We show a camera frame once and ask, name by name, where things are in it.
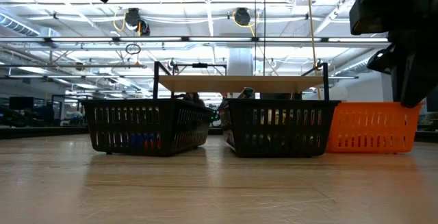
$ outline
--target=wooden board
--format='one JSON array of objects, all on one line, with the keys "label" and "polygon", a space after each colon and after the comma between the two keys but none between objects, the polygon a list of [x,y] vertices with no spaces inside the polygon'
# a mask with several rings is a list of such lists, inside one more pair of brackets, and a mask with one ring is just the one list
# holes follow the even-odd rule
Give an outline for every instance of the wooden board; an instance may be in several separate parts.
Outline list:
[{"label": "wooden board", "polygon": [[88,135],[0,140],[1,224],[438,223],[438,145],[408,154],[241,159],[210,136],[169,158]]},{"label": "wooden board", "polygon": [[242,92],[245,87],[260,93],[297,93],[322,84],[322,77],[262,76],[159,76],[174,92]]}]

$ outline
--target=ceiling fixture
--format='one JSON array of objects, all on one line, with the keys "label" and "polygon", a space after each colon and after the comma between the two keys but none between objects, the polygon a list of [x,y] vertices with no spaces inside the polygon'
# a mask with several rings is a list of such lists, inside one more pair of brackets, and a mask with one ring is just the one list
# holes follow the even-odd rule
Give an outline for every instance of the ceiling fixture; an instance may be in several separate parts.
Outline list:
[{"label": "ceiling fixture", "polygon": [[235,11],[234,19],[235,22],[241,26],[247,26],[251,21],[251,17],[246,8],[238,8],[237,11]]},{"label": "ceiling fixture", "polygon": [[91,85],[91,84],[76,84],[77,86],[81,87],[81,88],[88,88],[88,89],[97,89],[99,87]]},{"label": "ceiling fixture", "polygon": [[125,15],[126,26],[131,31],[137,32],[138,36],[150,36],[151,28],[145,20],[142,20],[139,12],[140,9],[138,8],[128,9],[128,12]]},{"label": "ceiling fixture", "polygon": [[276,61],[274,60],[274,58],[271,58],[270,65],[271,65],[272,67],[276,67]]},{"label": "ceiling fixture", "polygon": [[28,71],[31,73],[41,73],[41,74],[48,73],[48,71],[36,67],[19,67],[18,69]]}]

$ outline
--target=fluorescent light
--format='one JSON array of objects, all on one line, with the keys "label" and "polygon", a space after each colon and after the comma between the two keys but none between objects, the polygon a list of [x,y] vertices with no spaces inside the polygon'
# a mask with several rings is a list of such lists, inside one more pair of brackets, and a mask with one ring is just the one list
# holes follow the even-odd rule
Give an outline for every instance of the fluorescent light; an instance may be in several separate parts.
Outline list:
[{"label": "fluorescent light", "polygon": [[101,75],[89,75],[89,76],[83,76],[86,78],[119,78],[119,76],[112,76],[112,75],[105,75],[105,76],[101,76]]},{"label": "fluorescent light", "polygon": [[123,94],[109,94],[112,97],[123,97]]},{"label": "fluorescent light", "polygon": [[71,84],[70,82],[65,81],[63,79],[56,79],[56,81],[58,81],[59,83],[63,83],[63,84]]},{"label": "fluorescent light", "polygon": [[46,70],[36,67],[19,67],[18,69],[28,71],[31,73],[41,73],[41,74],[47,73]]},{"label": "fluorescent light", "polygon": [[41,75],[8,75],[8,77],[13,78],[43,78]]},{"label": "fluorescent light", "polygon": [[[320,42],[321,38],[314,38],[315,42]],[[311,42],[312,38],[266,38],[266,42]]]},{"label": "fluorescent light", "polygon": [[72,76],[72,75],[65,75],[65,76],[47,76],[50,78],[81,78],[81,76]]},{"label": "fluorescent light", "polygon": [[329,79],[358,79],[359,76],[328,77]]},{"label": "fluorescent light", "polygon": [[189,40],[196,42],[250,42],[251,38],[191,37]]},{"label": "fluorescent light", "polygon": [[129,80],[127,80],[127,79],[125,79],[123,77],[119,77],[119,78],[117,78],[115,80],[116,80],[116,82],[118,82],[119,84],[122,84],[124,86],[130,87],[132,85],[132,83]]},{"label": "fluorescent light", "polygon": [[388,42],[386,38],[329,38],[329,42]]},{"label": "fluorescent light", "polygon": [[153,79],[153,76],[127,75],[127,76],[124,76],[124,78]]},{"label": "fluorescent light", "polygon": [[53,42],[112,42],[112,38],[51,38]]},{"label": "fluorescent light", "polygon": [[79,87],[82,87],[82,88],[91,88],[91,89],[97,89],[97,88],[99,88],[99,87],[97,87],[97,86],[93,86],[93,85],[91,85],[91,84],[76,84],[77,86],[79,86]]},{"label": "fluorescent light", "polygon": [[44,42],[44,38],[0,38],[0,42]]},{"label": "fluorescent light", "polygon": [[128,37],[120,38],[122,42],[181,42],[180,37]]}]

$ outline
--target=shelf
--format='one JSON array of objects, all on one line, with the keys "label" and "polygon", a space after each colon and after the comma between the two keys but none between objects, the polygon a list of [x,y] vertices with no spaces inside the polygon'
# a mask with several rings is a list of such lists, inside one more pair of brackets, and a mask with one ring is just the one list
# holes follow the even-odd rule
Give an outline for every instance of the shelf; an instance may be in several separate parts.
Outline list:
[{"label": "shelf", "polygon": [[301,76],[159,76],[173,92],[242,92],[245,87],[260,93],[298,93],[323,83],[322,77]]}]

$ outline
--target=orange plastic basket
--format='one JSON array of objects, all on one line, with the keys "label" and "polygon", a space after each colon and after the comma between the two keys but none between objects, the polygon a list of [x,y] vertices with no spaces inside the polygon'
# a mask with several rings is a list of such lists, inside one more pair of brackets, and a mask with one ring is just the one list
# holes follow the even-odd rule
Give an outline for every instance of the orange plastic basket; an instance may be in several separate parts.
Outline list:
[{"label": "orange plastic basket", "polygon": [[404,108],[400,103],[341,103],[335,108],[327,151],[409,152],[420,108]]}]

